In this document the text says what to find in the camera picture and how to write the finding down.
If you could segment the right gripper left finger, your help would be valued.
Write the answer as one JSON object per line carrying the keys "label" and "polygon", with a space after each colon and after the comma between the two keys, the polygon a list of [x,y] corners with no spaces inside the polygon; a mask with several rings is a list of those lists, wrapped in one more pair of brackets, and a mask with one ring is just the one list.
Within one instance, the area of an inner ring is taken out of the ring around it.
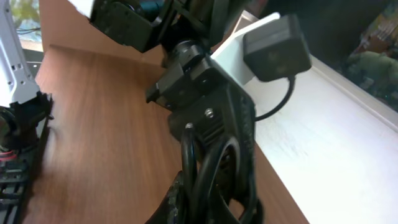
{"label": "right gripper left finger", "polygon": [[184,224],[186,216],[187,199],[183,185],[183,172],[179,171],[146,224]]}

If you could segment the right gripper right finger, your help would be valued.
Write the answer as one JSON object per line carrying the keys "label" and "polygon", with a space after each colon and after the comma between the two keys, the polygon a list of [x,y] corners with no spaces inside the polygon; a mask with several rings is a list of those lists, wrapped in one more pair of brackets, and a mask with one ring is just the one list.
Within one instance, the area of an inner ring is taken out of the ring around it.
{"label": "right gripper right finger", "polygon": [[263,224],[264,208],[253,195],[225,200],[217,190],[214,192],[214,223]]}

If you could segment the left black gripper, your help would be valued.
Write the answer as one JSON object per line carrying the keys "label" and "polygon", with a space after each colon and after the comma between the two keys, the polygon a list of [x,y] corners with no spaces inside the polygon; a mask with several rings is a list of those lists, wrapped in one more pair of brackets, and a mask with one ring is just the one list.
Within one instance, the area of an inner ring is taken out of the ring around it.
{"label": "left black gripper", "polygon": [[199,43],[185,40],[167,53],[166,70],[146,90],[146,102],[169,110],[171,135],[182,147],[182,177],[186,187],[194,186],[197,162],[202,163],[210,149],[223,137],[236,137],[239,143],[239,172],[235,194],[249,195],[249,179],[254,173],[255,109],[251,97],[229,85],[225,72]]}

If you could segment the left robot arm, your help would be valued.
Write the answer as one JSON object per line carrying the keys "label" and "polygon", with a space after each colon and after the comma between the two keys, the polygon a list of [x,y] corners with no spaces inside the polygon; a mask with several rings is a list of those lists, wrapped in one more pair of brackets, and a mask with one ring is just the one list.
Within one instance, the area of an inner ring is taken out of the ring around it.
{"label": "left robot arm", "polygon": [[187,195],[218,189],[225,200],[256,195],[254,103],[212,52],[244,1],[90,1],[81,13],[120,45],[145,53],[162,47],[165,72],[146,101],[170,111],[181,144]]}

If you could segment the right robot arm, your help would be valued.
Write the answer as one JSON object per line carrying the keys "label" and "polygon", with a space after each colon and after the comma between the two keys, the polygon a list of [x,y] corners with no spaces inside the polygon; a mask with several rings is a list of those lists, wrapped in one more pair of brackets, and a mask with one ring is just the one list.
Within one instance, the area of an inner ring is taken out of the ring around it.
{"label": "right robot arm", "polygon": [[[262,223],[254,175],[254,103],[215,60],[244,1],[94,1],[90,24],[146,52],[161,45],[166,71],[146,100],[170,111],[181,144],[177,174],[150,223]],[[1,2],[1,222],[16,223],[39,150],[37,125],[52,119],[25,60],[8,1]]]}

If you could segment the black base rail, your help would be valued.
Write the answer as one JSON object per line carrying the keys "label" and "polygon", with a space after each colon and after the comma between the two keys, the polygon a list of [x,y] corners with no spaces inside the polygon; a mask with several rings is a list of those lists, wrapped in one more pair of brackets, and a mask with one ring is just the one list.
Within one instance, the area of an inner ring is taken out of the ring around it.
{"label": "black base rail", "polygon": [[52,106],[52,97],[44,94],[1,107],[1,223],[20,220]]}

